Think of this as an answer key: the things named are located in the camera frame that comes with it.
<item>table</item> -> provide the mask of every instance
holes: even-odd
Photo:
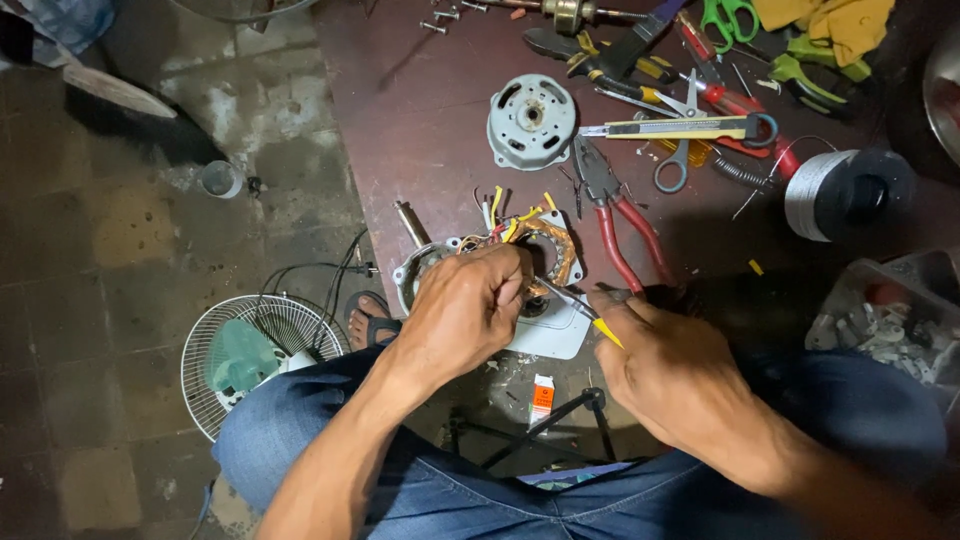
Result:
[[[626,3],[609,4],[623,7]],[[636,11],[656,4],[630,3]],[[421,20],[433,21],[433,10],[427,0],[379,0],[369,19],[364,18],[363,6],[352,2],[324,2],[317,13],[336,116],[392,310],[399,313],[389,271],[414,249],[393,202],[409,202],[431,239],[443,240],[481,227],[471,194],[475,187],[481,194],[493,194],[495,185],[510,188],[509,213],[525,213],[549,191],[565,211],[578,240],[586,270],[583,285],[605,282],[624,286],[606,262],[589,201],[584,201],[584,219],[578,223],[572,184],[556,166],[537,172],[498,167],[487,142],[486,122],[491,96],[523,73],[546,74],[566,87],[577,102],[580,125],[630,119],[636,109],[596,94],[583,79],[567,79],[562,62],[528,50],[520,38],[522,32],[551,24],[539,13],[511,21],[509,10],[467,11],[461,20],[449,21],[449,33],[442,36],[419,27]],[[591,29],[594,39],[619,32],[611,26]],[[654,52],[682,70],[694,66],[674,32],[665,36]],[[729,53],[720,65],[731,88],[739,89],[730,61],[741,68],[786,136],[819,135],[841,150],[862,148],[872,141],[882,144],[882,133],[874,128],[882,107],[876,107],[876,114],[844,125],[794,104],[785,92],[778,96],[754,85],[755,79],[765,78],[765,65],[735,53]],[[685,84],[674,84],[672,90],[675,97],[683,99]],[[630,186],[640,203],[649,205],[641,212],[658,231],[667,260],[681,282],[747,272],[751,259],[763,268],[807,266],[883,258],[960,241],[954,211],[960,205],[960,191],[943,184],[922,179],[916,211],[895,228],[871,231],[870,237],[856,245],[821,244],[792,233],[778,195],[757,197],[732,220],[750,196],[750,188],[718,177],[704,166],[690,170],[687,187],[680,193],[665,195],[653,186],[656,162],[636,154],[642,141],[595,140],[620,181]],[[660,159],[667,156],[653,146],[645,154],[649,150]],[[794,150],[805,160],[828,149],[806,140]],[[745,157],[743,162],[750,163]],[[572,173],[570,162],[566,165]],[[765,161],[762,170],[771,165],[772,159]],[[761,170],[759,164],[753,166]],[[645,284],[659,282],[639,236],[616,212],[614,216],[624,257]]]

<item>blue scissors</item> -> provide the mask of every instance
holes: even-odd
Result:
[[[746,12],[750,16],[754,26],[749,34],[740,29],[740,21],[736,18],[737,12]],[[716,47],[717,53],[724,54],[733,47],[735,41],[748,43],[756,37],[760,29],[760,17],[756,16],[756,10],[750,0],[704,0],[704,18],[700,20],[700,29],[706,32],[707,26],[711,24],[716,27],[724,41],[722,45]]]

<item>red-handled pliers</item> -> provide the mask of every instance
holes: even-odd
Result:
[[[660,241],[653,227],[640,212],[631,205],[620,193],[620,181],[613,175],[610,165],[602,154],[593,146],[587,137],[577,135],[573,138],[573,168],[577,176],[587,188],[587,195],[593,202],[600,220],[600,237],[603,239],[607,257],[610,258],[616,271],[634,293],[643,291],[643,283],[636,276],[634,270],[620,254],[620,247],[616,243],[616,231],[613,229],[613,213],[611,207],[616,208],[627,218],[627,221],[640,233],[650,258],[657,267],[660,279],[669,286],[675,286],[676,281],[666,264]]]

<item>rag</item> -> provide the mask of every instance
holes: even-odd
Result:
[[[893,7],[894,0],[754,0],[765,30],[794,23],[811,40],[828,41],[840,67],[880,44]]]

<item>sandal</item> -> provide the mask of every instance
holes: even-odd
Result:
[[[403,327],[403,323],[400,321],[397,321],[396,319],[388,319],[387,317],[374,317],[361,309],[361,296],[370,298],[387,313],[390,312],[390,308],[387,306],[387,301],[384,300],[383,297],[369,290],[362,290],[360,292],[353,293],[349,298],[347,298],[347,303],[344,305],[344,321],[349,322],[350,313],[355,309],[358,309],[361,313],[367,315],[367,347],[378,345],[376,342],[377,331],[389,330],[400,333],[400,329]]]

